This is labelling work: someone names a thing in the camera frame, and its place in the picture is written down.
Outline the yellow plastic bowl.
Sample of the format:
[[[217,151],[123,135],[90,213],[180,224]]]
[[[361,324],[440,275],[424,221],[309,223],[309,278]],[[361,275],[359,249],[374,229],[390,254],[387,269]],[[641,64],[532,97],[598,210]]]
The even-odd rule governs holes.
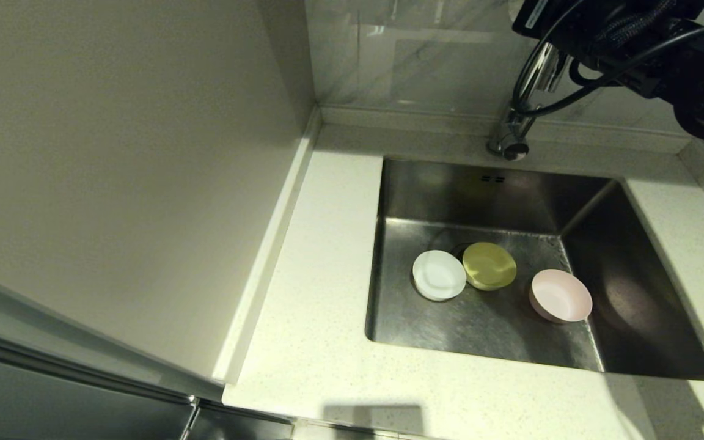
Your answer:
[[[514,258],[495,243],[472,243],[463,251],[461,264],[467,283],[482,292],[508,287],[517,276]]]

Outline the pink plastic bowl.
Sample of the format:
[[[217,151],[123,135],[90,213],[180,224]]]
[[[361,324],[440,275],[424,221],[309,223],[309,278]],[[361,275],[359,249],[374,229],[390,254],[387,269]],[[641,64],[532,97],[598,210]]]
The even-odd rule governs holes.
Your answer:
[[[582,322],[594,307],[583,282],[556,268],[544,269],[531,279],[529,300],[540,317],[554,323]]]

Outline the chrome gooseneck faucet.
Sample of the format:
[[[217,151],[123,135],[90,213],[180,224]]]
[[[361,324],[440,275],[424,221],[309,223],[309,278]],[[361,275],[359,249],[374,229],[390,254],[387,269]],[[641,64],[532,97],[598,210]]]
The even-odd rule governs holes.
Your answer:
[[[511,98],[506,110],[486,143],[486,149],[506,161],[520,161],[530,153],[526,136],[536,122],[536,117],[526,117],[516,111],[516,102],[525,109],[540,109],[541,104],[531,103],[535,93],[554,93],[562,80],[569,56],[544,43],[532,61],[526,61],[514,87],[518,98]]]

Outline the dark steel appliance door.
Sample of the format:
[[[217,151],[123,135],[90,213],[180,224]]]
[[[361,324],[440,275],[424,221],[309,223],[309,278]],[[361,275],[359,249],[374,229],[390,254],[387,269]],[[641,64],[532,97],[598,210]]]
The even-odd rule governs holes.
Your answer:
[[[0,338],[0,440],[179,440],[190,395]],[[290,440],[293,421],[202,398],[188,440]]]

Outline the stainless steel sink basin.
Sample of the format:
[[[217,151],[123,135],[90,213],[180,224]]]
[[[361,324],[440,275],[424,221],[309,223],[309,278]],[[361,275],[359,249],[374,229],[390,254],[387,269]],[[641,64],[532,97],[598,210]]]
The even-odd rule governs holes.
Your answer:
[[[467,242],[511,253],[512,284],[419,295],[414,259]],[[533,309],[529,284],[548,268],[589,287],[586,320],[551,323]],[[372,342],[704,381],[702,328],[611,178],[385,159],[367,320]]]

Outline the white plastic bowl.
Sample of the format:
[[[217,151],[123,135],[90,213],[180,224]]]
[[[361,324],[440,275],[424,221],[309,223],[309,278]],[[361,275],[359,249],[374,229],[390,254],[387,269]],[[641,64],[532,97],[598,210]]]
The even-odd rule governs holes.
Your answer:
[[[466,270],[448,252],[425,251],[414,259],[412,281],[419,295],[440,303],[463,292],[466,287]]]

